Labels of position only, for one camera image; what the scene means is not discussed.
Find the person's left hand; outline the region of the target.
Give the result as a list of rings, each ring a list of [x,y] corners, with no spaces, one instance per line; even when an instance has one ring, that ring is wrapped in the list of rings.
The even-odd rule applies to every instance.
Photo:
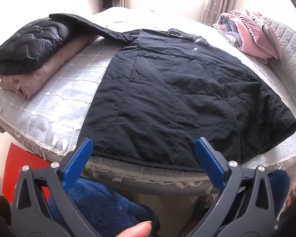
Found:
[[[144,221],[125,229],[116,237],[148,237],[151,234],[152,221]]]

